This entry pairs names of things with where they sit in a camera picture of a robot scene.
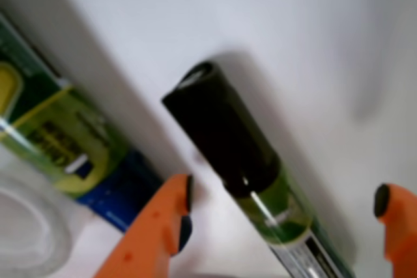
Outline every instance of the white wall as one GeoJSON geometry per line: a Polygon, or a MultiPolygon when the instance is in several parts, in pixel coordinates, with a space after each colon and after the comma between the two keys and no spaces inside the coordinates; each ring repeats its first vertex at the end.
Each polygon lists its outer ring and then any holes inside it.
{"type": "Polygon", "coordinates": [[[160,103],[214,58],[357,276],[390,277],[373,193],[417,192],[417,0],[7,1],[160,173],[196,175],[195,234],[176,268],[284,272],[160,103]]]}

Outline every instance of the black tip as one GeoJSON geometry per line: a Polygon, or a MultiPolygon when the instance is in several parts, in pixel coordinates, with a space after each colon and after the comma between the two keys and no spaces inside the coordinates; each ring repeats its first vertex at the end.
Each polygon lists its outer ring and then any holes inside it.
{"type": "Polygon", "coordinates": [[[193,185],[194,185],[194,177],[192,175],[188,175],[187,179],[187,211],[191,213],[191,206],[193,201],[193,185]]]}
{"type": "Polygon", "coordinates": [[[191,233],[193,232],[193,224],[190,216],[183,216],[181,219],[181,232],[180,232],[180,245],[178,253],[184,249],[188,240],[190,239],[191,233]]]}
{"type": "Polygon", "coordinates": [[[373,213],[377,218],[382,217],[388,209],[390,202],[390,187],[386,184],[381,185],[375,193],[375,205],[373,213]]]}

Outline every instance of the black bottle cap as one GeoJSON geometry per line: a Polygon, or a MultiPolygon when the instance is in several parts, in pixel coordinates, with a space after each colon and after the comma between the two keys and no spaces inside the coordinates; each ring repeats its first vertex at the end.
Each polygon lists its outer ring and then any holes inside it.
{"type": "Polygon", "coordinates": [[[277,154],[216,64],[195,66],[162,101],[234,197],[276,179],[277,154]]]}

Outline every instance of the white label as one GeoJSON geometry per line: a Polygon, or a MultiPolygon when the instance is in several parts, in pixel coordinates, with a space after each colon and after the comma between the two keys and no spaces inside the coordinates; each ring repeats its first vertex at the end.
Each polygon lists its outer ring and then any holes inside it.
{"type": "Polygon", "coordinates": [[[296,242],[285,247],[270,247],[293,278],[343,278],[310,230],[296,242]]]}

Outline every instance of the yellow label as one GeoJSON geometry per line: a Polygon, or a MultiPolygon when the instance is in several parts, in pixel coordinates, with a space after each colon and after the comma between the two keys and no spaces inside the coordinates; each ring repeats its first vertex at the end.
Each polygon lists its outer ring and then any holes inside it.
{"type": "Polygon", "coordinates": [[[4,115],[20,90],[19,74],[7,64],[0,63],[0,115],[4,115]]]}

